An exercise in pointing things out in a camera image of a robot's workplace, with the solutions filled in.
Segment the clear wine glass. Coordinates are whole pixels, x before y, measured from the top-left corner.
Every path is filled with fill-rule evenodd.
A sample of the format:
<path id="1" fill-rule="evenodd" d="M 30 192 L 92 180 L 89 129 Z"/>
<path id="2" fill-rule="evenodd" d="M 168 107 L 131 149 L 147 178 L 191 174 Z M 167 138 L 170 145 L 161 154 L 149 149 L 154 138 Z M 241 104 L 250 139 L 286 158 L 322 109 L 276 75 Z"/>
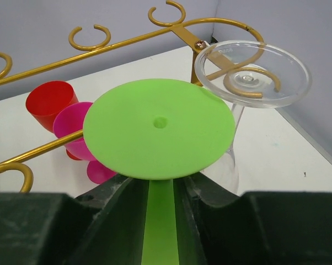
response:
<path id="1" fill-rule="evenodd" d="M 244 108 L 286 107 L 312 86 L 309 68 L 298 57 L 258 41 L 209 45 L 197 55 L 194 70 L 204 88 L 231 103 L 236 126 Z"/>

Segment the light green goblet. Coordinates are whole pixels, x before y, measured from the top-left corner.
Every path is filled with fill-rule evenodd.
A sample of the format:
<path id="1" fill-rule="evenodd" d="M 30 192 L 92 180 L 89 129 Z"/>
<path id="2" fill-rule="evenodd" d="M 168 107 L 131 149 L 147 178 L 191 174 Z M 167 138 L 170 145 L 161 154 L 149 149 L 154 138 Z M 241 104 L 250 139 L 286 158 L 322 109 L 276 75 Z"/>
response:
<path id="1" fill-rule="evenodd" d="M 103 94 L 89 108 L 84 141 L 125 178 L 89 231 L 78 264 L 180 264 L 174 180 L 215 163 L 234 138 L 234 117 L 208 90 L 144 79 Z"/>

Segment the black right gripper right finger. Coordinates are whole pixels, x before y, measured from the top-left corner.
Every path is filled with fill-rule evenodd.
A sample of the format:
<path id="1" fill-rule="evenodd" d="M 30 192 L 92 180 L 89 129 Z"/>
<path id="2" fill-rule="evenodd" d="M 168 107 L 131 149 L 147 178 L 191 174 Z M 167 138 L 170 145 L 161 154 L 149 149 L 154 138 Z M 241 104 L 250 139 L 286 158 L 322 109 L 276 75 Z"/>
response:
<path id="1" fill-rule="evenodd" d="M 237 196 L 202 173 L 173 185 L 181 264 L 332 264 L 332 193 Z"/>

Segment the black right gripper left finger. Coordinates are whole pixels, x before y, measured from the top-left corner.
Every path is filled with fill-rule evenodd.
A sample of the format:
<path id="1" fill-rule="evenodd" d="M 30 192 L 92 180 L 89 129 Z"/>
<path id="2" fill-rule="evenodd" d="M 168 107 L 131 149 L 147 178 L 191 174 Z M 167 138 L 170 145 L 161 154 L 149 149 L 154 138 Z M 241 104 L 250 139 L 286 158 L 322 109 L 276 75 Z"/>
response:
<path id="1" fill-rule="evenodd" d="M 148 186 L 117 176 L 76 198 L 0 193 L 0 264 L 140 264 Z"/>

